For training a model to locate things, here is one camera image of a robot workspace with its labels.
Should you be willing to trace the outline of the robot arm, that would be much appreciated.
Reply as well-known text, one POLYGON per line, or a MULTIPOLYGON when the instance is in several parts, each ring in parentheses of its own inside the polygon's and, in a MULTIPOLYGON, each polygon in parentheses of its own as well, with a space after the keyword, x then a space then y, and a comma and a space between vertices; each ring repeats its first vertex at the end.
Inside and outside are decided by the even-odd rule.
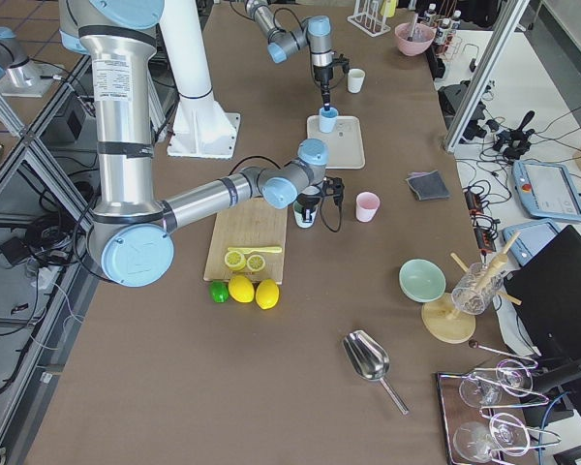
POLYGON ((154 197, 154 140, 148 64, 166 47, 179 103, 168 151, 229 158, 239 117, 216 101, 192 1, 63 1, 65 48, 92 61, 101 199, 87 249, 105 276, 126 287, 157 281, 171 265, 178 228, 254 197, 275 208, 322 182, 326 145, 307 139, 277 170, 246 168, 173 198, 154 197))
POLYGON ((346 75, 350 60, 336 53, 332 45, 332 25, 326 15, 315 15, 296 19, 298 26, 293 30, 282 27, 267 1, 246 1, 245 11, 261 30, 267 40, 267 50, 275 63, 282 63, 304 47, 310 51, 313 79, 321 92, 322 107, 331 109, 331 81, 334 69, 340 67, 346 75))

